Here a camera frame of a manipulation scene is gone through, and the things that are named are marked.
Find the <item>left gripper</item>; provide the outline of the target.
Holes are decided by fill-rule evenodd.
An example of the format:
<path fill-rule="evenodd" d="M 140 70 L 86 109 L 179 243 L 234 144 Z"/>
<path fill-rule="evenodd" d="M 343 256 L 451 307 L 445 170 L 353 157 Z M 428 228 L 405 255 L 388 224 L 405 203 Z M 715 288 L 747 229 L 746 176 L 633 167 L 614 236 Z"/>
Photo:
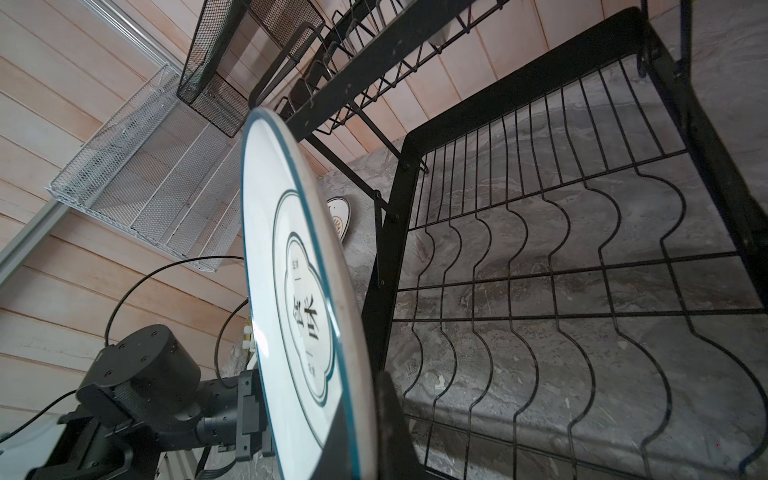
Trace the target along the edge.
<path fill-rule="evenodd" d="M 194 429 L 196 447 L 225 447 L 235 452 L 238 462 L 251 460 L 256 453 L 273 456 L 273 437 L 268 422 L 263 385 L 258 369 L 237 377 L 232 388 L 221 381 L 203 381 L 197 391 L 201 418 Z"/>

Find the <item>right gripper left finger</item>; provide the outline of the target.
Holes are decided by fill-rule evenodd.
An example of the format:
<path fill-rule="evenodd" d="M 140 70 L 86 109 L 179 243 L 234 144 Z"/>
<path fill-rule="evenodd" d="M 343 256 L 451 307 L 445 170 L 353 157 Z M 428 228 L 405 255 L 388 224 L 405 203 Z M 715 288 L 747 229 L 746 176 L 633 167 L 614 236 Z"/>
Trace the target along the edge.
<path fill-rule="evenodd" d="M 359 425 L 351 396 L 344 393 L 312 480 L 360 478 L 360 447 L 356 430 Z"/>

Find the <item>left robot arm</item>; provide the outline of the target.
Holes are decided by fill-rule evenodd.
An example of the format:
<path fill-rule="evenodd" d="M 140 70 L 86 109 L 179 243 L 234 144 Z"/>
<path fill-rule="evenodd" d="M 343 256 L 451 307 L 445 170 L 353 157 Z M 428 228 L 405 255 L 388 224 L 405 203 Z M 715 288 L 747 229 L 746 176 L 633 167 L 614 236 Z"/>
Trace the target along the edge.
<path fill-rule="evenodd" d="M 203 380 L 165 325 L 138 330 L 97 355 L 77 408 L 28 479 L 152 479 L 167 452 L 216 447 L 249 461 L 269 439 L 256 370 Z"/>

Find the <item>black two-tier dish rack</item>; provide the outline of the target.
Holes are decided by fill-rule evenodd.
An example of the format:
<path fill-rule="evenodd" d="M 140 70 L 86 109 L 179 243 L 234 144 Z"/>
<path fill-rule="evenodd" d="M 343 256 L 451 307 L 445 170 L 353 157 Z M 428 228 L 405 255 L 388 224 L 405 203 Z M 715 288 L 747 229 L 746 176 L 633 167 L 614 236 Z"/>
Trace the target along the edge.
<path fill-rule="evenodd" d="M 362 309 L 426 479 L 763 479 L 767 212 L 624 8 L 408 134 Z"/>

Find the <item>white plate green clover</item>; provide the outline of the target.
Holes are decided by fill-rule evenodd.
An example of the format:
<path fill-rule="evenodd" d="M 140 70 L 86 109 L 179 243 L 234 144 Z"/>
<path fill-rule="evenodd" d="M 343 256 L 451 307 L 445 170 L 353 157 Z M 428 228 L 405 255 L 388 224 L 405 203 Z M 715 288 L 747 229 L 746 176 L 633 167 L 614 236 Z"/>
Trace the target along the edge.
<path fill-rule="evenodd" d="M 286 123 L 250 112 L 241 215 L 258 367 L 281 475 L 311 479 L 341 396 L 353 402 L 360 478 L 378 475 L 372 371 L 325 198 Z"/>

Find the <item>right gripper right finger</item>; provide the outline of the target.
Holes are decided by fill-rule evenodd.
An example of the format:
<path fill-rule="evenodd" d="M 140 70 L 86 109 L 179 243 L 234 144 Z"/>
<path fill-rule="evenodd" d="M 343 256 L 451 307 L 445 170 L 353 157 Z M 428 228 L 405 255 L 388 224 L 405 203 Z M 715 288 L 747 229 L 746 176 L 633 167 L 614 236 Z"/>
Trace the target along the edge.
<path fill-rule="evenodd" d="M 380 371 L 374 382 L 378 429 L 378 478 L 426 479 L 390 374 Z"/>

